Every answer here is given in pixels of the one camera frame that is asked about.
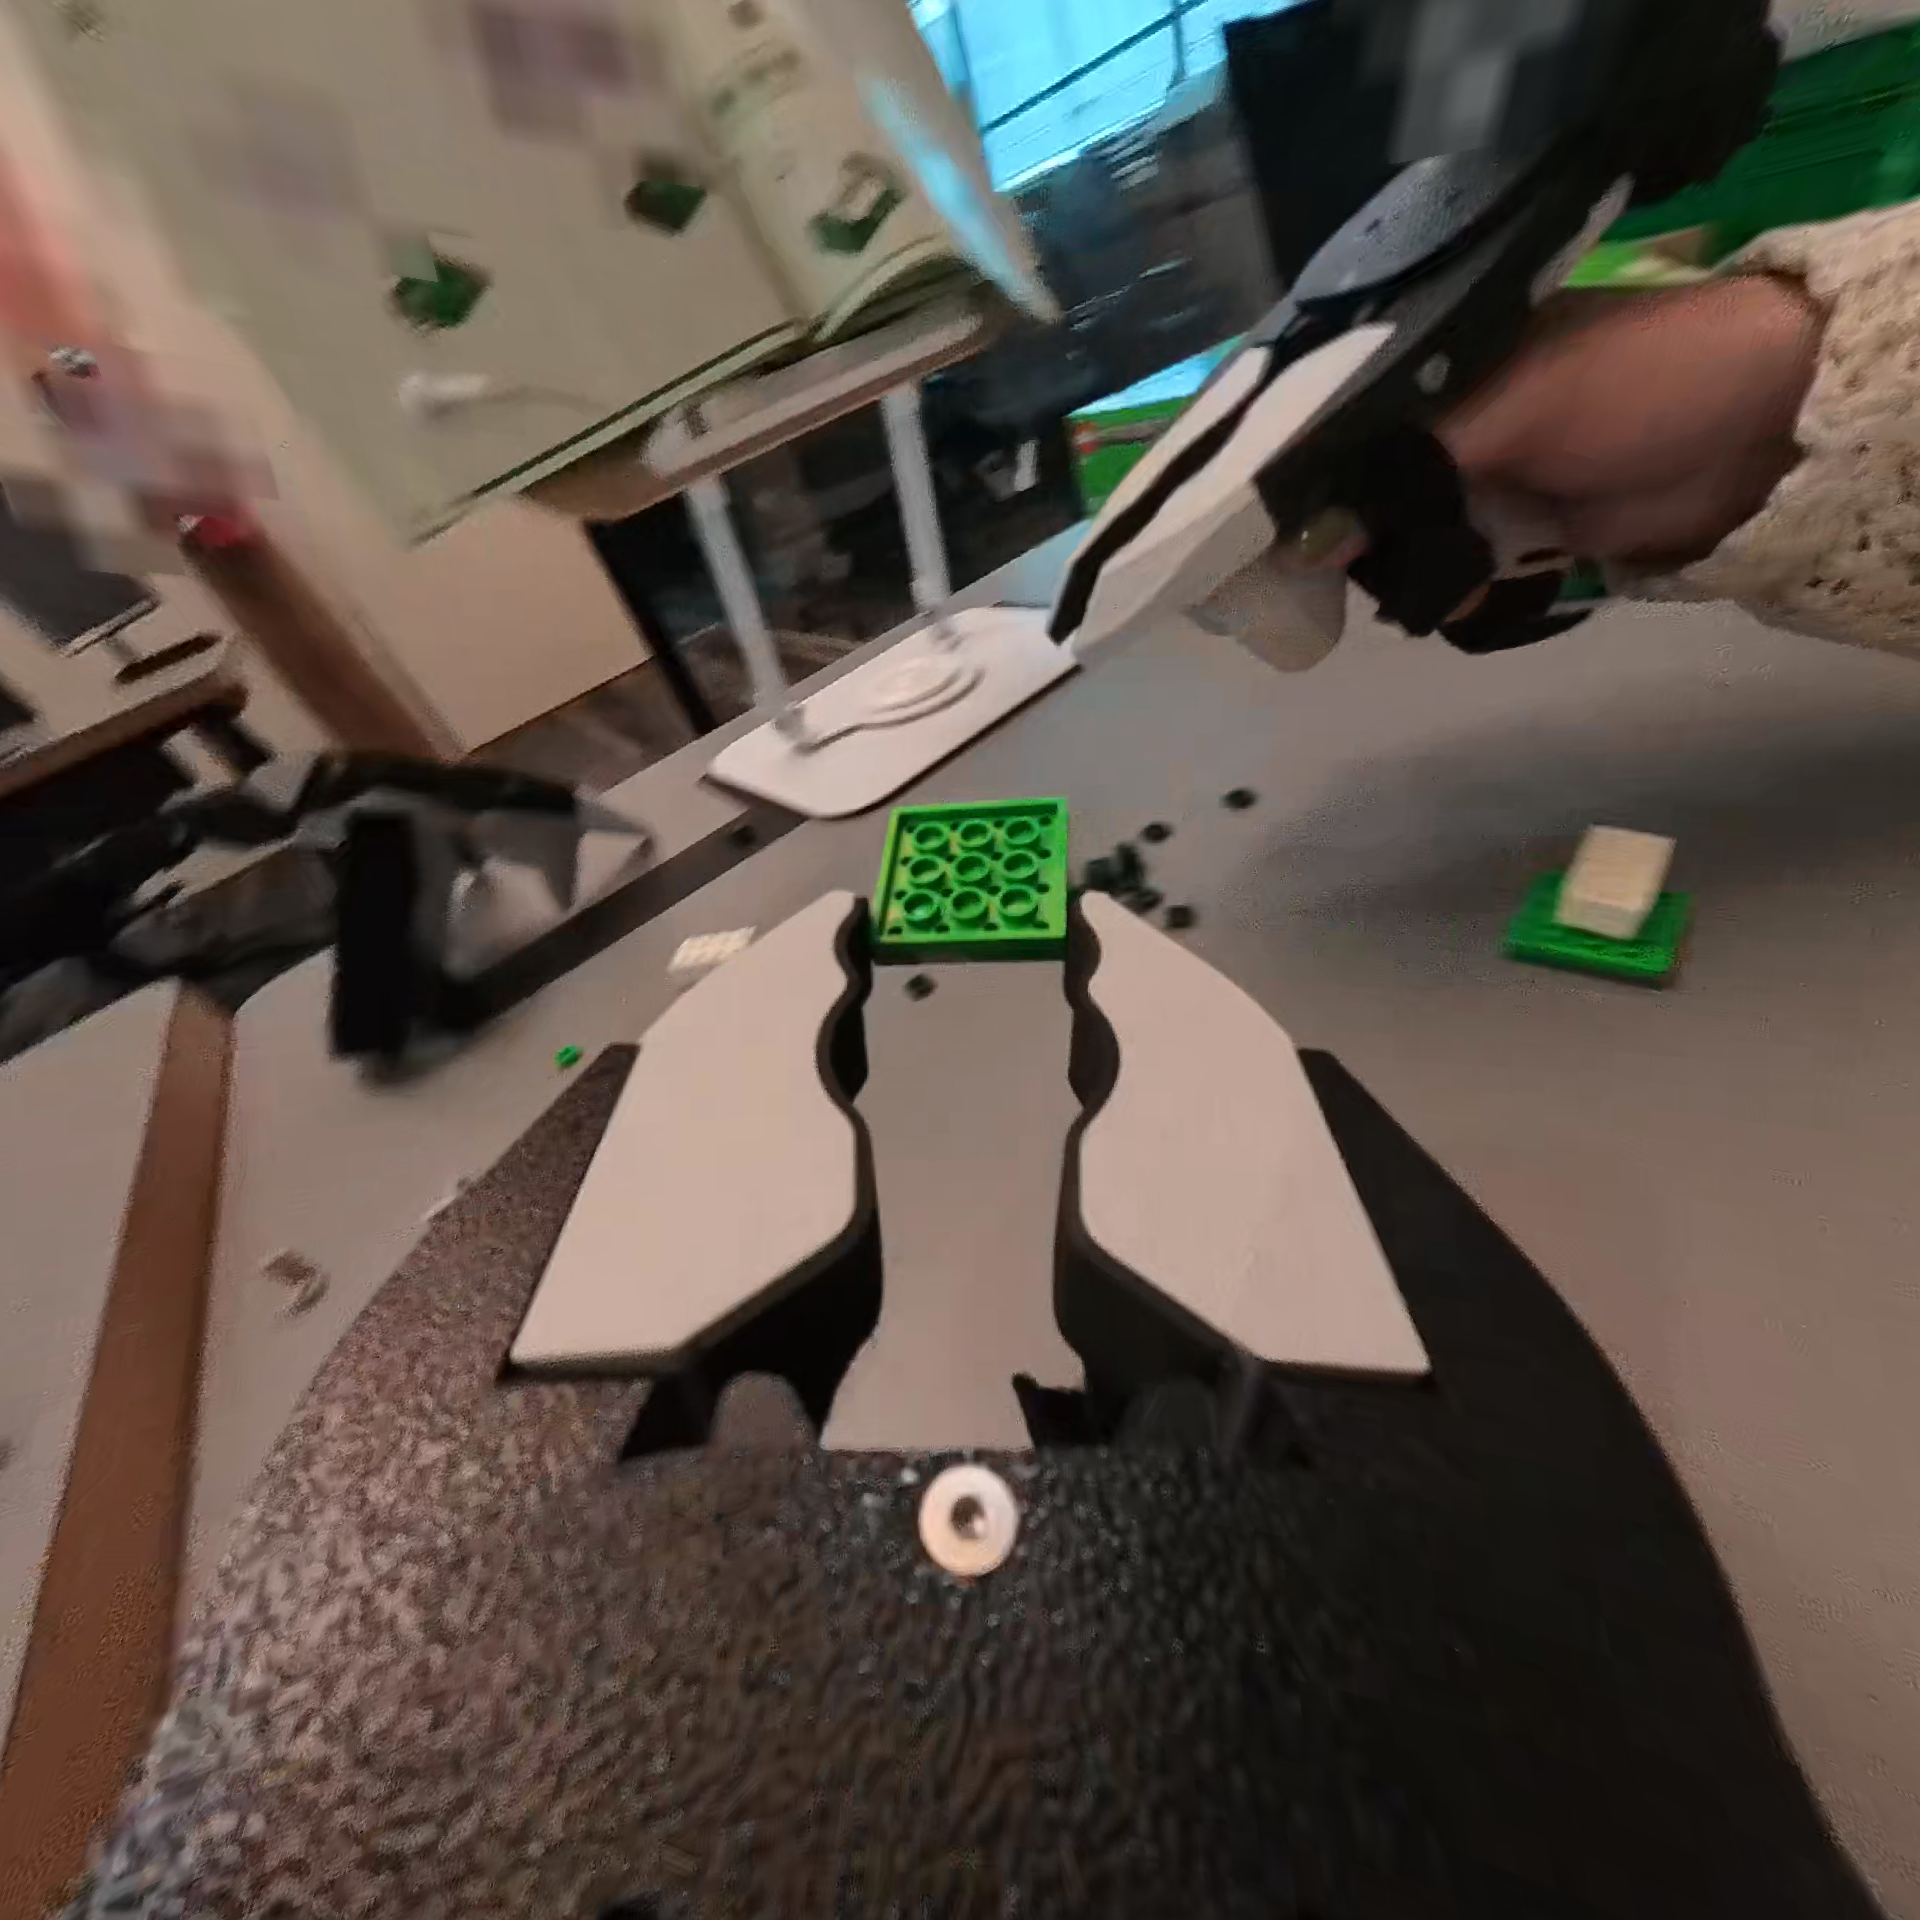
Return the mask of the person's right hand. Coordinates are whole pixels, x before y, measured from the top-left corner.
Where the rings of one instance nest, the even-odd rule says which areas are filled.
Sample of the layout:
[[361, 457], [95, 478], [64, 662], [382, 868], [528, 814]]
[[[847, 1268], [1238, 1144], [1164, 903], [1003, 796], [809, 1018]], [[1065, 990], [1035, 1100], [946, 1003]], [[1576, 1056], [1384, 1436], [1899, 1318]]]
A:
[[1827, 308], [1774, 273], [1574, 290], [1436, 436], [1470, 491], [1532, 512], [1579, 561], [1674, 571], [1802, 463]]

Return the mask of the white book stand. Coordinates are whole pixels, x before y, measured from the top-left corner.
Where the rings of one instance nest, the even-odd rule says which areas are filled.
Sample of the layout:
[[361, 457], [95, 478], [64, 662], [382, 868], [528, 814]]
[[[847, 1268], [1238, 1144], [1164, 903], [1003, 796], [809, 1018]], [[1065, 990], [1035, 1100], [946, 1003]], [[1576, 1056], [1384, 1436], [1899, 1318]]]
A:
[[[952, 603], [922, 383], [983, 353], [1000, 329], [987, 298], [939, 298], [792, 368], [735, 380], [534, 486], [534, 500], [576, 522], [611, 522], [670, 497], [688, 504], [759, 718], [710, 758], [713, 785], [807, 822], [847, 822], [904, 793], [1075, 670], [1040, 611]], [[722, 482], [872, 407], [880, 410], [919, 627], [802, 694], [786, 682]]]

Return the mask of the large paned window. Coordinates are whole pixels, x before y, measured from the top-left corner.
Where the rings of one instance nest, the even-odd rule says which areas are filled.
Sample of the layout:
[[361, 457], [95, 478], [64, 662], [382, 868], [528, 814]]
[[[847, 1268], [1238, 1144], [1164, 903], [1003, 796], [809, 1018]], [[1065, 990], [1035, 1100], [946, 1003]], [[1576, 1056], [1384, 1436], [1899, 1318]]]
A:
[[1226, 62], [1226, 28], [1259, 4], [913, 2], [998, 186], [1022, 186], [1142, 128]]

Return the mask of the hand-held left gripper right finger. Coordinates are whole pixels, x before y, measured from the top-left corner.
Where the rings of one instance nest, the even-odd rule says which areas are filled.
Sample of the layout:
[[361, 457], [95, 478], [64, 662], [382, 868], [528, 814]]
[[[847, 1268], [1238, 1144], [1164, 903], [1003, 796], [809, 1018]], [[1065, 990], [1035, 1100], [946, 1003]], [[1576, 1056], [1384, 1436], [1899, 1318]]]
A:
[[1266, 1388], [1427, 1386], [1434, 1360], [1280, 1020], [1114, 897], [1072, 903], [1078, 1100], [1056, 1327], [1102, 1443], [1234, 1449]]

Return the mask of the green lego panel with studs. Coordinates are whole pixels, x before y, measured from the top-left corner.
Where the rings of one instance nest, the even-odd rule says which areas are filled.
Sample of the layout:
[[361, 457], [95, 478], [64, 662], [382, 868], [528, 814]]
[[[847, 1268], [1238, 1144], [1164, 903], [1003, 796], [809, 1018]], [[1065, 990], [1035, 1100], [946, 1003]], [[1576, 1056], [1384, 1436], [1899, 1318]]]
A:
[[1684, 959], [1695, 922], [1690, 894], [1663, 891], [1639, 932], [1601, 935], [1563, 923], [1556, 914], [1567, 872], [1550, 872], [1527, 890], [1504, 931], [1504, 956], [1543, 969], [1559, 969], [1633, 987], [1671, 984]]

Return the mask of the spare hand-held gripper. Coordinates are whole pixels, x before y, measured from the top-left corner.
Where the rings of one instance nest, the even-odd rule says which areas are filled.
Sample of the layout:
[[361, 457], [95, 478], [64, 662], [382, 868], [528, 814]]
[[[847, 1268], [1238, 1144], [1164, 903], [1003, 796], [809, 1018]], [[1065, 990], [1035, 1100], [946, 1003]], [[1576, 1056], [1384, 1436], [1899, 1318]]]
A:
[[238, 1001], [327, 946], [327, 1044], [396, 1064], [655, 857], [626, 810], [504, 767], [303, 752], [116, 825], [4, 828], [4, 1056], [164, 979]]

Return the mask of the green plastic crate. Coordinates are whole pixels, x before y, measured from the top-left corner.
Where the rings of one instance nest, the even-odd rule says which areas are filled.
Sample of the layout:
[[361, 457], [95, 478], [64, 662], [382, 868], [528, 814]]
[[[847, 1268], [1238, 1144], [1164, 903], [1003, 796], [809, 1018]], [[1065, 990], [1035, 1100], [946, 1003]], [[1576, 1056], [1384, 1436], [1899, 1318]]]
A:
[[1919, 25], [1790, 59], [1768, 118], [1716, 179], [1625, 214], [1578, 262], [1570, 289], [1692, 282], [1755, 239], [1913, 201]]

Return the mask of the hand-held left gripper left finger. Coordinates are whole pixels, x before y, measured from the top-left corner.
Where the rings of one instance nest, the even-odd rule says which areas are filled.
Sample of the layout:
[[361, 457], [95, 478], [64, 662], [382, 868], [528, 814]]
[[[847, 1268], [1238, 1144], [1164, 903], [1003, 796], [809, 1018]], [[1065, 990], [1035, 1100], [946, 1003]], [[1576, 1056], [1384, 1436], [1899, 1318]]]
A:
[[818, 1449], [880, 1321], [872, 914], [833, 890], [643, 1034], [508, 1348], [512, 1384], [639, 1384], [630, 1449], [700, 1449], [759, 1378]]

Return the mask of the group of black office chairs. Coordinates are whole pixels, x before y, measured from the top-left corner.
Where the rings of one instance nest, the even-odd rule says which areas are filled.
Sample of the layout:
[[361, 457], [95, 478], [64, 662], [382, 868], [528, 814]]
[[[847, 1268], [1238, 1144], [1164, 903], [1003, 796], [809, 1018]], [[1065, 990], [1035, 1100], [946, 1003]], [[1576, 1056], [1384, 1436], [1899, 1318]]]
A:
[[1248, 329], [1279, 296], [1230, 118], [1116, 135], [1016, 190], [1064, 315], [924, 388], [954, 588], [1083, 514], [1068, 418]]

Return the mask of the black partition panel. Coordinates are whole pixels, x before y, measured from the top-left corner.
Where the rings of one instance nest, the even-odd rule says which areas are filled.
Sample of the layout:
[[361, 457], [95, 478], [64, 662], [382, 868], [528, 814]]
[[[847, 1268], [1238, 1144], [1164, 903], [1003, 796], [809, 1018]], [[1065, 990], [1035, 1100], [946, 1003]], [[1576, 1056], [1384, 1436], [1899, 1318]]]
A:
[[1331, 2], [1224, 28], [1228, 91], [1280, 298], [1369, 193], [1377, 138]]

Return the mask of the lego instruction booklet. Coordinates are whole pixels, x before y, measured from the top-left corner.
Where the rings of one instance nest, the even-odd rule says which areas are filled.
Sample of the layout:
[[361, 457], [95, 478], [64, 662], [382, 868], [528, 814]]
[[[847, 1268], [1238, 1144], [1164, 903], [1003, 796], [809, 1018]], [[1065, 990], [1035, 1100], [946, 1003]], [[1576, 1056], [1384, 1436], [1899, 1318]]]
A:
[[1060, 315], [907, 4], [199, 4], [235, 331], [409, 537], [974, 290]]

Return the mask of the pile of dark green pieces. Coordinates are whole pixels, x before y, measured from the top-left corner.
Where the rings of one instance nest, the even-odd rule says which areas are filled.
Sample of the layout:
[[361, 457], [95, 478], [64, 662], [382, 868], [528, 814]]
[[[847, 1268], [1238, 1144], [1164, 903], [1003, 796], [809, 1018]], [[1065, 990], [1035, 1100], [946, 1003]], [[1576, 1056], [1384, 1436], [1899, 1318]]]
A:
[[[936, 801], [936, 803], [982, 803], [982, 801]], [[1169, 824], [1147, 824], [1138, 828], [1134, 834], [1123, 836], [1104, 849], [1095, 849], [1090, 856], [1078, 856], [1072, 849], [1072, 814], [1071, 814], [1071, 883], [1072, 897], [1068, 906], [1068, 945], [1072, 943], [1072, 913], [1083, 899], [1097, 899], [1110, 906], [1116, 906], [1123, 918], [1137, 920], [1151, 926], [1158, 932], [1169, 935], [1176, 945], [1190, 945], [1192, 935], [1198, 928], [1196, 906], [1187, 899], [1171, 897], [1161, 891], [1158, 874], [1151, 864], [1151, 856], [1155, 849], [1161, 849], [1171, 840]], [[969, 964], [928, 964], [928, 967], [892, 967], [879, 964], [879, 969], [897, 969], [904, 974], [930, 974], [936, 969], [960, 969], [960, 967], [987, 967], [987, 969], [1003, 969], [1003, 967], [1042, 967], [1042, 964], [1060, 964], [1068, 959], [1071, 946], [1060, 960], [1052, 962], [969, 962]]]

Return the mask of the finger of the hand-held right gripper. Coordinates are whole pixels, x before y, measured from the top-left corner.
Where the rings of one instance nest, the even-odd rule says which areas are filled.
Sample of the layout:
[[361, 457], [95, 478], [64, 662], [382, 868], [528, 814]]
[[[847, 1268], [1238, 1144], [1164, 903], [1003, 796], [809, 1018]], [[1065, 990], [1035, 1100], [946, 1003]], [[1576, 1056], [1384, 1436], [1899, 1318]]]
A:
[[1200, 609], [1216, 588], [1247, 571], [1279, 539], [1259, 497], [1233, 497], [1187, 519], [1171, 510], [1097, 566], [1088, 603], [1068, 633], [1068, 655], [1087, 663], [1145, 622]]
[[[1294, 450], [1311, 424], [1368, 378], [1394, 340], [1394, 322], [1369, 321], [1292, 361], [1280, 344], [1241, 346], [1092, 516], [1052, 600], [1047, 635], [1068, 638], [1097, 566], [1164, 510], [1183, 522], [1233, 497], [1259, 497], [1259, 474]], [[1279, 539], [1259, 562], [1180, 617], [1224, 638], [1340, 638], [1350, 622], [1346, 576], [1328, 561], [1300, 561], [1300, 536], [1279, 522], [1275, 529]]]

